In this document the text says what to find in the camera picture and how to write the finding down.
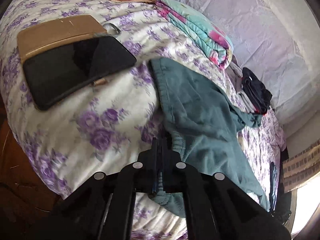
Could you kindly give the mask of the dark green fleece pants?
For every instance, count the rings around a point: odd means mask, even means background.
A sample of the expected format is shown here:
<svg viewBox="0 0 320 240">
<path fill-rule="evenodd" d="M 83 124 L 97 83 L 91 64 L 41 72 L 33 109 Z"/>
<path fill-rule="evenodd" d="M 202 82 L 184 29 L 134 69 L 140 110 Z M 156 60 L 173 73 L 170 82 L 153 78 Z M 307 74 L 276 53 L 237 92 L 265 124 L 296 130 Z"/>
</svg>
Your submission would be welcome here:
<svg viewBox="0 0 320 240">
<path fill-rule="evenodd" d="M 253 193 L 270 210 L 270 201 L 237 139 L 245 127 L 257 128 L 262 116 L 245 113 L 205 76 L 168 58 L 151 59 L 164 129 L 172 150 L 199 172 L 223 173 L 245 193 Z"/>
</svg>

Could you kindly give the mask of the purple floral bed quilt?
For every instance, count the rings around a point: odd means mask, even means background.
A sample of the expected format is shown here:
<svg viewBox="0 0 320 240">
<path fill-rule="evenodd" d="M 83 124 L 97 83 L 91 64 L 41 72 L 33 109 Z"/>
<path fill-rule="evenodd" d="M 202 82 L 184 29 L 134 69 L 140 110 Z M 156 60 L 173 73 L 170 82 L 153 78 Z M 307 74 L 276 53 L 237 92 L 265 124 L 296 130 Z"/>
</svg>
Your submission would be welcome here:
<svg viewBox="0 0 320 240">
<path fill-rule="evenodd" d="M 113 23 L 114 36 L 136 57 L 128 69 L 39 110 L 17 46 L 20 31 L 43 22 L 91 15 Z M 156 2 L 12 0 L 1 18 L 1 96 L 14 138 L 33 170 L 63 198 L 26 239 L 286 239 L 287 230 L 253 193 L 223 173 L 199 172 L 180 161 L 182 192 L 162 184 L 163 126 L 151 59 L 172 59 L 218 85 L 246 111 L 227 75 L 183 31 L 162 17 Z M 157 139 L 157 190 L 137 192 L 138 156 Z"/>
</svg>

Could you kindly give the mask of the folded grey garment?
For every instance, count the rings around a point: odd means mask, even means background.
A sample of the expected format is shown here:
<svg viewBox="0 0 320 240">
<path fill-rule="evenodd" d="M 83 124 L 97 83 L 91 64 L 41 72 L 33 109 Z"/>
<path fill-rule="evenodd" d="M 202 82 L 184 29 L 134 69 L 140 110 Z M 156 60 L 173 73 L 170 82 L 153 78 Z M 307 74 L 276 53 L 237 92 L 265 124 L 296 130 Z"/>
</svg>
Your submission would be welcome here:
<svg viewBox="0 0 320 240">
<path fill-rule="evenodd" d="M 246 108 L 246 111 L 248 111 L 249 113 L 254 113 L 256 109 L 255 109 L 253 103 L 251 103 L 248 96 L 245 94 L 245 92 L 243 90 L 240 90 L 240 91 L 237 91 L 236 93 L 242 99 L 244 106 Z"/>
</svg>

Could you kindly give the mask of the blue denim jeans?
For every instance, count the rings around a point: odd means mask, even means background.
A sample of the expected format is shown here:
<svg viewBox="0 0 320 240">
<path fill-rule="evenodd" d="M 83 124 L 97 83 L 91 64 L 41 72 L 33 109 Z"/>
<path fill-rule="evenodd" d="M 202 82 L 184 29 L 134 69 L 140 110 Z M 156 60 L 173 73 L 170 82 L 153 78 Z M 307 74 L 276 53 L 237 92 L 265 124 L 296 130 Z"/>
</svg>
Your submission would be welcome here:
<svg viewBox="0 0 320 240">
<path fill-rule="evenodd" d="M 270 193 L 269 193 L 269 200 L 270 200 L 270 211 L 273 212 L 276 208 L 276 198 L 277 198 L 277 174 L 278 170 L 274 162 L 270 163 Z"/>
</svg>

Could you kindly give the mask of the folded black pants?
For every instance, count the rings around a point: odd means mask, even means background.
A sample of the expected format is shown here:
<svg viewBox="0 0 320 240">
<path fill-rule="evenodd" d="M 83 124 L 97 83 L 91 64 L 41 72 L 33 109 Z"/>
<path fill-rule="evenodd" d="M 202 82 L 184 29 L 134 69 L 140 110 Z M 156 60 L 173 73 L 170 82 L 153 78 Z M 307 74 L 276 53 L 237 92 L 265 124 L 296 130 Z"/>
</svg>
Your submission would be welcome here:
<svg viewBox="0 0 320 240">
<path fill-rule="evenodd" d="M 270 109 L 272 94 L 266 89 L 265 85 L 248 68 L 242 69 L 242 90 L 253 103 L 254 107 L 259 109 L 262 115 L 265 115 Z"/>
</svg>

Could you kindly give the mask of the striped beige curtain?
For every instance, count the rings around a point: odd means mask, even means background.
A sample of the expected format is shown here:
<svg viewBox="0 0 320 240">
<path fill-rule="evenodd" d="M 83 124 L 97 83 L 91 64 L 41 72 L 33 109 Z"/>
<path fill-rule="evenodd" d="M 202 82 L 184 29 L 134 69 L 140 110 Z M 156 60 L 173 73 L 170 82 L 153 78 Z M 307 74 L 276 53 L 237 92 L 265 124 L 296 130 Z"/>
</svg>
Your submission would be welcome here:
<svg viewBox="0 0 320 240">
<path fill-rule="evenodd" d="M 303 187 L 319 176 L 319 140 L 299 154 L 283 161 L 284 192 Z"/>
</svg>

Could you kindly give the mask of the folded colourful floral blanket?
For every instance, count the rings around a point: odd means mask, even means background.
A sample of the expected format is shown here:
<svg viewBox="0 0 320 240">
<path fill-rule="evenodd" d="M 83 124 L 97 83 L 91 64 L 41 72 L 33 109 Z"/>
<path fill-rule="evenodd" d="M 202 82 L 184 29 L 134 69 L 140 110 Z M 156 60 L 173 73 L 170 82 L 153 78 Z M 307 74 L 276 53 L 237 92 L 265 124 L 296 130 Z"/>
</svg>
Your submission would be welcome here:
<svg viewBox="0 0 320 240">
<path fill-rule="evenodd" d="M 231 39 L 206 16 L 176 0 L 156 0 L 160 15 L 183 31 L 220 69 L 226 69 L 233 57 Z"/>
</svg>

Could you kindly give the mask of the black tablet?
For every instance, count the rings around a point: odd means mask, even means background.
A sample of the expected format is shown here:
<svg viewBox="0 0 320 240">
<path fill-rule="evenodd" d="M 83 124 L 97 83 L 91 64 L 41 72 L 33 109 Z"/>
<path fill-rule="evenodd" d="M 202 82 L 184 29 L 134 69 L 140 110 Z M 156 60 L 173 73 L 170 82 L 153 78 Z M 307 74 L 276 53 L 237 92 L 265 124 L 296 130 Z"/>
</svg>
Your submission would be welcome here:
<svg viewBox="0 0 320 240">
<path fill-rule="evenodd" d="M 103 36 L 42 52 L 27 59 L 23 70 L 36 107 L 46 111 L 77 90 L 136 62 L 115 37 Z"/>
</svg>

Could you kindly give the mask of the clear phone case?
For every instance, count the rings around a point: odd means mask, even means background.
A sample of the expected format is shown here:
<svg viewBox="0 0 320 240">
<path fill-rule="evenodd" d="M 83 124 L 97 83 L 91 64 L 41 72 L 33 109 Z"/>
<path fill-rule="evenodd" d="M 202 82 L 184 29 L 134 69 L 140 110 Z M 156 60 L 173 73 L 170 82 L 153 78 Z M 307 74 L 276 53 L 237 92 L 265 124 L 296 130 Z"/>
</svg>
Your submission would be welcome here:
<svg viewBox="0 0 320 240">
<path fill-rule="evenodd" d="M 113 23 L 104 23 L 103 28 L 109 36 L 118 36 L 121 34 L 121 30 Z"/>
</svg>

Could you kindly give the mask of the lavender lace headboard cover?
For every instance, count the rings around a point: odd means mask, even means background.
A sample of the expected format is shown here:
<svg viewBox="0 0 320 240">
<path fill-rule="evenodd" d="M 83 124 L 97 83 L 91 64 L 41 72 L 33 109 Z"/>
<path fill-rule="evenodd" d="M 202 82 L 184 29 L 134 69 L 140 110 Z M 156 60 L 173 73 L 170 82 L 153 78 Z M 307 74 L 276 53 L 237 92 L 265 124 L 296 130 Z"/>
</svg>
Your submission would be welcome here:
<svg viewBox="0 0 320 240">
<path fill-rule="evenodd" d="M 239 66 L 271 91 L 293 133 L 319 111 L 319 26 L 304 0 L 177 0 L 204 14 L 234 45 Z"/>
</svg>

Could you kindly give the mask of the brown cardboard box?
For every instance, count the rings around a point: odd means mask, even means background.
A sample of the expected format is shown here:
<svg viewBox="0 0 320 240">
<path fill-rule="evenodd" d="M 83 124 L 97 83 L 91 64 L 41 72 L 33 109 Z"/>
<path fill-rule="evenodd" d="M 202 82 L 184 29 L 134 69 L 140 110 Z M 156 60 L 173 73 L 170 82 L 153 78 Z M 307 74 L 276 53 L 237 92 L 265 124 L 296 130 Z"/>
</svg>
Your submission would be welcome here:
<svg viewBox="0 0 320 240">
<path fill-rule="evenodd" d="M 53 48 L 106 35 L 107 30 L 91 15 L 58 18 L 20 31 L 17 46 L 21 62 Z"/>
</svg>

